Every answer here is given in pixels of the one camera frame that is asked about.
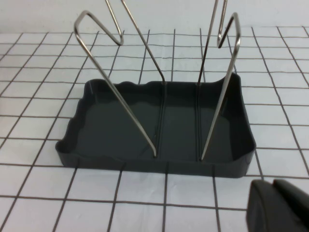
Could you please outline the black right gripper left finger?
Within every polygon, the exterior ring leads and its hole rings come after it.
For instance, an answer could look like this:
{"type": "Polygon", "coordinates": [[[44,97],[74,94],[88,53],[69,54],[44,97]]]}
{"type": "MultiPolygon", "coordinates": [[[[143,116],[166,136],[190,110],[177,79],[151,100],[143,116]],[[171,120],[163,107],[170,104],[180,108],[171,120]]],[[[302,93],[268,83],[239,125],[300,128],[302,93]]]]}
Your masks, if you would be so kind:
{"type": "Polygon", "coordinates": [[[250,232],[307,232],[309,213],[295,213],[273,183],[254,180],[250,186],[246,222],[250,232]]]}

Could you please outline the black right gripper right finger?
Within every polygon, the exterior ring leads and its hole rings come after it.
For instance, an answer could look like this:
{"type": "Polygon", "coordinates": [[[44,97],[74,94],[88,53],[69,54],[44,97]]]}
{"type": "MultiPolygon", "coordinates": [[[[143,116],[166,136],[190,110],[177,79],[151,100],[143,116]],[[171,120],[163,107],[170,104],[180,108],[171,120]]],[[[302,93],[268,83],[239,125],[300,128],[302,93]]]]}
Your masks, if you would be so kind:
{"type": "Polygon", "coordinates": [[[275,179],[273,186],[295,213],[309,212],[309,195],[286,180],[275,179]]]}

